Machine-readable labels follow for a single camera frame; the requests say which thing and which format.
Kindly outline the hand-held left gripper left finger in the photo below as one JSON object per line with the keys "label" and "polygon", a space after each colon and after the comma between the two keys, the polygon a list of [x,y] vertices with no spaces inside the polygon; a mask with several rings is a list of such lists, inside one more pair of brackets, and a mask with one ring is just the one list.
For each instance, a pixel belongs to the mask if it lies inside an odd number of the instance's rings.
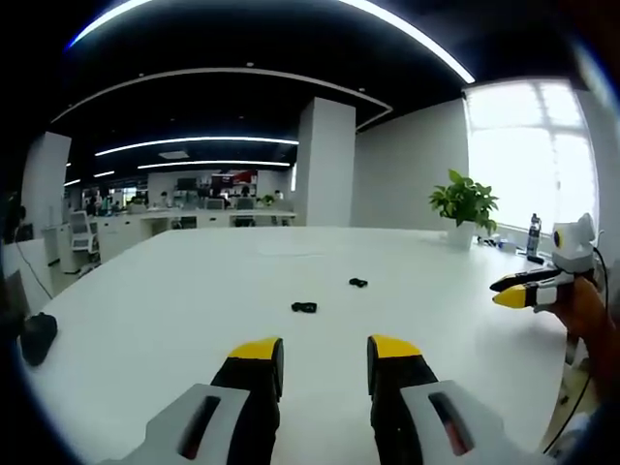
{"label": "hand-held left gripper left finger", "polygon": [[107,464],[269,464],[280,425],[280,337],[232,350],[208,385],[196,384],[153,417],[142,443]]}

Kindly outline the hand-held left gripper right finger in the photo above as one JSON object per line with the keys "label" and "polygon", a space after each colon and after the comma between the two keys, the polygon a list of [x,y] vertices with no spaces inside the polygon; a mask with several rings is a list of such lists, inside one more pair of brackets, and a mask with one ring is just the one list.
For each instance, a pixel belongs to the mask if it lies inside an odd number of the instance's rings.
{"label": "hand-held left gripper right finger", "polygon": [[536,464],[500,416],[454,381],[439,380],[420,349],[367,339],[370,423],[382,464]]}

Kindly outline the person's right hand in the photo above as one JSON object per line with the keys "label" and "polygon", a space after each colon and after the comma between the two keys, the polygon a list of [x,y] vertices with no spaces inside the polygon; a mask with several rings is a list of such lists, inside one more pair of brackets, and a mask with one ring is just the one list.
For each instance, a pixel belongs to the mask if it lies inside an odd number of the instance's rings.
{"label": "person's right hand", "polygon": [[595,285],[583,277],[574,280],[572,290],[552,310],[570,334],[583,340],[591,358],[615,329]]}

